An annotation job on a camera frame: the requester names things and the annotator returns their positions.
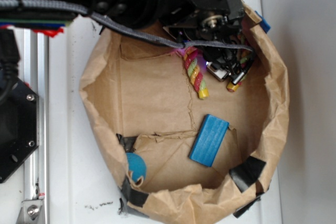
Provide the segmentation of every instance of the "black bracket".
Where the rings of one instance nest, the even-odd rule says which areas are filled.
[[[37,101],[36,93],[18,80],[0,105],[0,183],[6,182],[38,147]]]

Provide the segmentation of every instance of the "rope toy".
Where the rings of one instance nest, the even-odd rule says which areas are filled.
[[[182,53],[184,67],[187,70],[190,83],[194,86],[195,91],[198,93],[198,97],[204,100],[209,97],[209,91],[206,87],[203,74],[200,71],[200,66],[197,64],[198,54],[199,50],[195,47],[188,47],[184,53]]]

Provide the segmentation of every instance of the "crumpled paper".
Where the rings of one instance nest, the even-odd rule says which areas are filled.
[[[82,75],[80,94],[102,156],[118,186],[128,177],[116,137],[139,136],[135,152],[148,168],[143,207],[163,223],[216,223],[266,192],[286,143],[287,68],[245,5],[244,34],[257,51],[247,79],[235,92],[204,71],[210,93],[200,100],[174,49],[156,47],[105,30]],[[158,24],[150,33],[167,36]],[[230,123],[213,167],[188,158],[206,114]],[[241,193],[228,170],[249,156],[266,162],[257,183]]]

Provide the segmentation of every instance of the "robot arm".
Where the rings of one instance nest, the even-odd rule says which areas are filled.
[[[122,34],[181,48],[197,46],[210,62],[208,69],[225,73],[236,85],[247,73],[254,53],[244,68],[235,55],[230,35],[241,32],[244,9],[241,0],[0,0],[0,23],[32,29],[57,29],[78,14],[89,16]],[[159,20],[176,42],[146,35],[134,29]]]

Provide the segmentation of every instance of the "blue foam block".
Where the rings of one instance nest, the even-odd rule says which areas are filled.
[[[268,33],[271,30],[271,26],[267,23],[264,17],[262,17],[257,11],[256,14],[258,14],[258,16],[262,19],[262,21],[260,22],[260,26],[265,31],[265,33]]]
[[[228,122],[206,115],[189,158],[211,167],[228,127]]]

